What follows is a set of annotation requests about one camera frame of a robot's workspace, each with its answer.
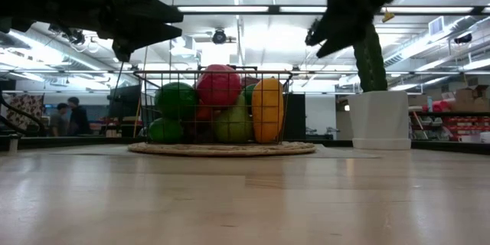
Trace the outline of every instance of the cardboard box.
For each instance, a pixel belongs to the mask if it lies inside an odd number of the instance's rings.
[[[453,112],[490,112],[490,102],[486,96],[488,85],[477,85],[456,92],[443,93],[443,99]]]
[[[427,105],[426,95],[408,95],[408,106],[424,106]]]

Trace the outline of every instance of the woven placemat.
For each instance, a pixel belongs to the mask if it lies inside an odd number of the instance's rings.
[[[200,156],[200,157],[250,157],[309,154],[315,145],[304,142],[283,142],[281,145],[159,145],[140,142],[128,146],[139,153]]]

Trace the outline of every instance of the table surface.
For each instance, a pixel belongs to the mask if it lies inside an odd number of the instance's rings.
[[[343,152],[349,158],[329,158]],[[484,155],[323,149],[288,157],[179,158],[103,145],[0,156],[0,244],[489,240],[490,158]]]

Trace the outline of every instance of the metal wire basket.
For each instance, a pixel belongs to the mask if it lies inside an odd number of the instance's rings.
[[[288,71],[210,66],[142,70],[141,117],[148,143],[280,144]]]

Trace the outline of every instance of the yellow fruit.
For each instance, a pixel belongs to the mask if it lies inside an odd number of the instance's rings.
[[[255,140],[278,142],[283,127],[283,85],[276,79],[261,80],[253,89],[252,119]]]

